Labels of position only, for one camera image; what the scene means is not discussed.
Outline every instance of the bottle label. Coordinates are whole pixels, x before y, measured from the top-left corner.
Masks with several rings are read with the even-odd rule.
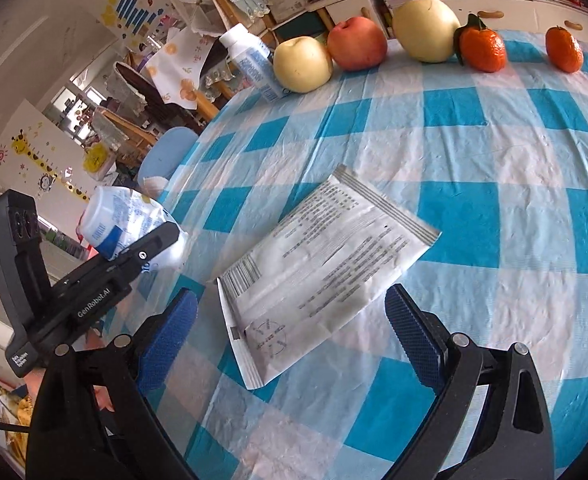
[[[284,89],[276,79],[274,68],[266,57],[268,53],[267,46],[260,50],[250,47],[234,58],[234,62],[251,84],[258,88],[263,98],[272,102],[285,97],[289,91]]]

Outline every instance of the checkered tablecloth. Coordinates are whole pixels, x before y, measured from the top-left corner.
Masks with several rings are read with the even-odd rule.
[[[344,163],[442,231],[401,278],[418,305],[478,344],[529,346],[558,471],[588,440],[588,46],[549,65],[544,36],[505,32],[497,74],[409,59],[306,95],[238,94],[176,171],[163,202],[189,233],[181,273],[144,276],[107,325],[133,332],[181,286],[199,318],[150,402],[207,480],[377,480],[421,423],[419,384],[382,299],[260,390],[243,386],[208,280]],[[446,465],[462,458],[478,391]]]

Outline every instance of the red apple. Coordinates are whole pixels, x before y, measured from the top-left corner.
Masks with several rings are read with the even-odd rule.
[[[387,38],[372,20],[354,16],[331,29],[327,50],[343,70],[365,70],[383,62]]]

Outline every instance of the drawer handle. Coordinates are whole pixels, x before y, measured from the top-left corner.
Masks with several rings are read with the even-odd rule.
[[[579,23],[570,22],[569,20],[565,20],[565,27],[573,28],[574,30],[582,30],[583,26]]]
[[[487,12],[486,10],[479,10],[478,11],[479,18],[493,18],[494,20],[499,20],[505,17],[505,13],[502,10],[495,10],[494,12]]]

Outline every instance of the drawer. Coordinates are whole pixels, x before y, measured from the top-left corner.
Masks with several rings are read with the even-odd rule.
[[[522,30],[541,32],[537,2],[531,0],[442,0],[452,9],[461,25],[467,23],[467,16],[479,11],[496,13],[496,18],[482,18],[485,25],[493,30]]]
[[[546,4],[539,11],[542,29],[564,27],[579,41],[588,43],[588,14],[562,5]]]
[[[376,9],[374,0],[344,0],[325,8],[334,23],[344,22],[354,16],[365,16],[373,20],[387,35],[387,28],[383,25],[383,19]]]

